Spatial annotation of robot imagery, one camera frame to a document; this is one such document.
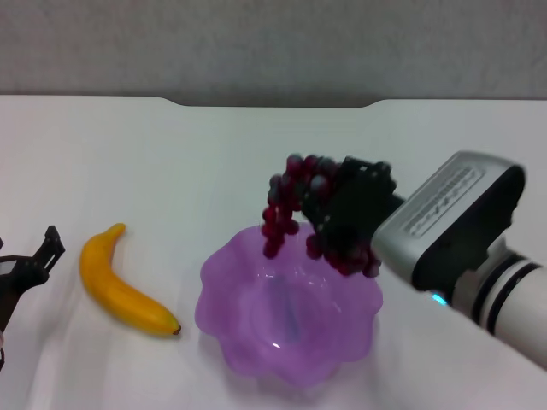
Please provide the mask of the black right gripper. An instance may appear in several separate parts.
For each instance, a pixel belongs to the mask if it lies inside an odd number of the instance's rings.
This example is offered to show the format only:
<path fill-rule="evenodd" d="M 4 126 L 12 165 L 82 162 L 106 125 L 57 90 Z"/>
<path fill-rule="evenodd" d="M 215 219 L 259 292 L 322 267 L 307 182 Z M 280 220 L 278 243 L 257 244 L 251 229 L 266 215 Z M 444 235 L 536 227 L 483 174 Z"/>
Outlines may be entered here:
<path fill-rule="evenodd" d="M 374 233 L 404 202 L 387 162 L 346 156 L 337 171 L 338 187 L 308 188 L 302 213 L 320 238 L 324 255 L 351 261 L 367 248 Z"/>

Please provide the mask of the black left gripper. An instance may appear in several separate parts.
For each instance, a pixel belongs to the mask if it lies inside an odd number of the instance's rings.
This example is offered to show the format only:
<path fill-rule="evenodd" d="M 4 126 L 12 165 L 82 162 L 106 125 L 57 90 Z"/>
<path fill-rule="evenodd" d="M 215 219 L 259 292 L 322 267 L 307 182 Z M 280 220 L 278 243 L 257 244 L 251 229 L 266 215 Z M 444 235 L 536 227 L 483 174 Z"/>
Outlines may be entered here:
<path fill-rule="evenodd" d="M 5 332 L 21 296 L 48 280 L 48 273 L 64 252 L 58 230 L 50 225 L 34 258 L 16 255 L 1 257 L 1 332 Z"/>

